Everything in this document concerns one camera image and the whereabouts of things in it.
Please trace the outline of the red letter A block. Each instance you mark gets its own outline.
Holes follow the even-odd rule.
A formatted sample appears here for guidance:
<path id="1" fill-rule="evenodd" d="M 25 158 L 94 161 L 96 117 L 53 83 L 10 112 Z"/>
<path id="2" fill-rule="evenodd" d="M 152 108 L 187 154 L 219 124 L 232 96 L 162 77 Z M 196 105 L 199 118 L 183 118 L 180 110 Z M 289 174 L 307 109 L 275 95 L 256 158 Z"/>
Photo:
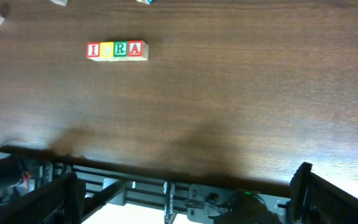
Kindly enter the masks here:
<path id="1" fill-rule="evenodd" d="M 128 41 L 127 57 L 135 61 L 148 60 L 149 46 L 143 40 Z"/>

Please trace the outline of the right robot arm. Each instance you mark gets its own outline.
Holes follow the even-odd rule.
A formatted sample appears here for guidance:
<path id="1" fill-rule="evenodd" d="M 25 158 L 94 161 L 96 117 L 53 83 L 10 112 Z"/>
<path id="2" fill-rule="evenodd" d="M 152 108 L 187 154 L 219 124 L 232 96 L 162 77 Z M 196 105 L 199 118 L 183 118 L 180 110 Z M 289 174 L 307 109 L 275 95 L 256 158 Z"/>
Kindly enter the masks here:
<path id="1" fill-rule="evenodd" d="M 290 182 L 290 200 L 277 206 L 285 209 L 286 222 L 358 223 L 358 199 L 312 173 L 304 162 Z M 0 205 L 0 223 L 82 223 L 112 199 L 125 186 L 114 181 L 91 197 L 85 196 L 85 182 L 73 172 Z M 204 201 L 189 198 L 185 206 L 192 210 L 209 206 L 218 211 L 214 223 L 280 223 L 276 213 L 255 193 L 242 190 L 222 204 L 211 198 Z"/>

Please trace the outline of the yellow letter C block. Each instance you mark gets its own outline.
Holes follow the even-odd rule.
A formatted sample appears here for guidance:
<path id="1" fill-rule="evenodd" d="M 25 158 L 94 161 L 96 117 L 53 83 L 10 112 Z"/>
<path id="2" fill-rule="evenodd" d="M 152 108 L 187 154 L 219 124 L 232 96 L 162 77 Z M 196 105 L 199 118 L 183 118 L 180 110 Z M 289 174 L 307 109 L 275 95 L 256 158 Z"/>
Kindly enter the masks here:
<path id="1" fill-rule="evenodd" d="M 99 46 L 99 57 L 101 61 L 113 61 L 114 42 L 101 42 Z"/>

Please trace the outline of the red letter I block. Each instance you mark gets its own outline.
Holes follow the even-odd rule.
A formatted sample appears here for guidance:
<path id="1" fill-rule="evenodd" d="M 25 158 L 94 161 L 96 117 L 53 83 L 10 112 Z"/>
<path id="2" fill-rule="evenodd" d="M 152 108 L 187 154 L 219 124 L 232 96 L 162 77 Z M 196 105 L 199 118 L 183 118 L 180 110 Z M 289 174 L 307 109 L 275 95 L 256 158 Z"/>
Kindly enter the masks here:
<path id="1" fill-rule="evenodd" d="M 99 42 L 89 42 L 86 46 L 86 58 L 94 61 L 100 61 L 100 43 Z"/>

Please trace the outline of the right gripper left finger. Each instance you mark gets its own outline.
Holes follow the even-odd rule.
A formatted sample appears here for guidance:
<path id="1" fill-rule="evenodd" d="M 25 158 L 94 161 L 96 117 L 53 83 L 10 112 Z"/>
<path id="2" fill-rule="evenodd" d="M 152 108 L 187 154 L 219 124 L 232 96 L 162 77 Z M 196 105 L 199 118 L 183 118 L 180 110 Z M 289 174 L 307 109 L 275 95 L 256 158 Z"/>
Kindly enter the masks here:
<path id="1" fill-rule="evenodd" d="M 1 223 L 81 223 L 85 182 L 73 172 L 0 208 Z"/>

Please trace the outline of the green letter R block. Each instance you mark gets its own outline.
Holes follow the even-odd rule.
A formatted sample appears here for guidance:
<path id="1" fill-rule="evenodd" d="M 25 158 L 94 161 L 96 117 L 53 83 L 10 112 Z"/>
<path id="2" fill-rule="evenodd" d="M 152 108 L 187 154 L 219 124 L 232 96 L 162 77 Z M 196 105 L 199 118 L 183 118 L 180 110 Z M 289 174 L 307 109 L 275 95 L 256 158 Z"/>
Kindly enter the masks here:
<path id="1" fill-rule="evenodd" d="M 113 60 L 124 60 L 127 58 L 128 41 L 114 42 Z"/>

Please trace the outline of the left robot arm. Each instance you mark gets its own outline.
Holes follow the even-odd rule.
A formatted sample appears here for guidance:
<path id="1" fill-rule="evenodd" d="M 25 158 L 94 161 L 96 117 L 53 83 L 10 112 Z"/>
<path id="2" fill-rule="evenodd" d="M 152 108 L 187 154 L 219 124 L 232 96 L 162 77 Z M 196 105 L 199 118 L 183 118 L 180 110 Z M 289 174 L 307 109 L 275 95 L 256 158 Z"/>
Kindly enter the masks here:
<path id="1" fill-rule="evenodd" d="M 53 163 L 41 151 L 0 146 L 0 208 L 53 179 Z"/>

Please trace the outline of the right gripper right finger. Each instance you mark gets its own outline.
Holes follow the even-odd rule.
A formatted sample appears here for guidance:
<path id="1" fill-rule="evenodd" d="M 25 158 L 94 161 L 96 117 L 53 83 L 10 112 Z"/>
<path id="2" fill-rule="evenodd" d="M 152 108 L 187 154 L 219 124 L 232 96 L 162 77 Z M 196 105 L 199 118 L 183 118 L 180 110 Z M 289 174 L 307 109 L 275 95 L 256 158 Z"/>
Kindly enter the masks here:
<path id="1" fill-rule="evenodd" d="M 312 173 L 304 162 L 290 181 L 288 223 L 358 224 L 358 198 Z"/>

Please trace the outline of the blue letter P block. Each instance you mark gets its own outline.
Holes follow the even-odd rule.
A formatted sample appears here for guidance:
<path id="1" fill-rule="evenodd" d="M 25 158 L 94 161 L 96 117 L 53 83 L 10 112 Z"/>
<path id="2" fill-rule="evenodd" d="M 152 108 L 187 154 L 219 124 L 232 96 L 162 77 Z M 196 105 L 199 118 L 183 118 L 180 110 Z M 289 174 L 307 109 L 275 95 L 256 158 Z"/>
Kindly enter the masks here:
<path id="1" fill-rule="evenodd" d="M 136 0 L 136 1 L 147 5 L 151 5 L 154 2 L 154 0 Z"/>

